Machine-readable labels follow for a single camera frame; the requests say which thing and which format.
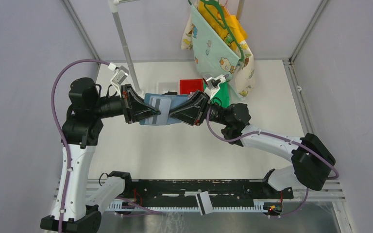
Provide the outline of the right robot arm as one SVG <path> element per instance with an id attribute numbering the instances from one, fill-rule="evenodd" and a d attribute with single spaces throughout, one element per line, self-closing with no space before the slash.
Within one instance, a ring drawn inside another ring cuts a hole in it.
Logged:
<path id="1" fill-rule="evenodd" d="M 274 198 L 280 191 L 302 185 L 320 191 L 327 180 L 336 180 L 336 160 L 314 134 L 303 137 L 278 135 L 250 124 L 251 116 L 244 103 L 222 107 L 209 96 L 196 91 L 191 98 L 169 111 L 169 117 L 198 126 L 204 121 L 219 140 L 241 147 L 256 148 L 277 155 L 291 164 L 270 170 L 263 179 L 261 192 Z"/>

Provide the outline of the white magnetic stripe card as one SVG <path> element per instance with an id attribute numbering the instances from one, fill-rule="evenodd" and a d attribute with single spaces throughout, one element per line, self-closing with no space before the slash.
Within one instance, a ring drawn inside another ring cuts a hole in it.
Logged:
<path id="1" fill-rule="evenodd" d="M 198 209 L 202 216 L 213 213 L 214 208 L 210 199 L 210 195 L 207 191 L 201 192 L 195 195 Z"/>

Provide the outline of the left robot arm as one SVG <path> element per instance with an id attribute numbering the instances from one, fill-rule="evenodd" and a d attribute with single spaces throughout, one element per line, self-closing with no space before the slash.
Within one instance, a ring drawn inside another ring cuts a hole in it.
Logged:
<path id="1" fill-rule="evenodd" d="M 101 97 L 91 78 L 75 80 L 69 91 L 71 104 L 64 124 L 58 124 L 63 144 L 63 166 L 56 204 L 41 219 L 41 229 L 60 233 L 95 233 L 102 214 L 112 201 L 129 197 L 133 190 L 130 173 L 112 171 L 91 196 L 86 187 L 89 169 L 103 128 L 104 118 L 124 116 L 129 124 L 160 114 L 126 84 L 120 95 Z"/>

